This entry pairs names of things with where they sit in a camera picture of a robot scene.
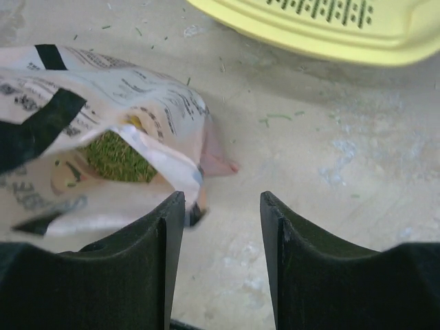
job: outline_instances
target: plastic bag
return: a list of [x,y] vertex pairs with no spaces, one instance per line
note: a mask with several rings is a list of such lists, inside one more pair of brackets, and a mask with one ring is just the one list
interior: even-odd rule
[[[110,56],[55,45],[0,49],[0,105],[0,203],[12,227],[56,213],[44,234],[108,234],[175,190],[185,193],[189,226],[206,209],[204,175],[238,171],[223,158],[198,93]],[[103,180],[75,151],[108,130],[158,171],[152,182]]]

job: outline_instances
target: green grass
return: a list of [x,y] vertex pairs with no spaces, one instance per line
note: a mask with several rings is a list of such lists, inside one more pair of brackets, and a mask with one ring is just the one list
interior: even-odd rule
[[108,131],[80,150],[103,179],[150,182],[157,171],[118,134]]

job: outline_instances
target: ventilation slots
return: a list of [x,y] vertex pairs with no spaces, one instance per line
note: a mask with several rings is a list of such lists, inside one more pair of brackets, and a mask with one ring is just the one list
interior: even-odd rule
[[364,29],[373,24],[371,0],[265,0],[267,5],[317,21]]

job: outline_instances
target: yellow basket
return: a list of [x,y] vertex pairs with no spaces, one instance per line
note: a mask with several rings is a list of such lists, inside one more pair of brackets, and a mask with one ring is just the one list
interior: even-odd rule
[[236,31],[306,55],[398,66],[440,50],[440,0],[188,0]]

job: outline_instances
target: concrete floor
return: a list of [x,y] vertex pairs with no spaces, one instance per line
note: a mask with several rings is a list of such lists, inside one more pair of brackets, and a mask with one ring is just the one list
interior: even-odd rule
[[[369,248],[440,240],[440,56],[399,69],[321,62],[241,36],[183,0],[0,0],[0,45],[38,43],[191,77],[241,165],[207,181],[211,212],[185,232],[174,318],[210,330],[274,329],[265,190]],[[266,126],[267,114],[292,121]]]

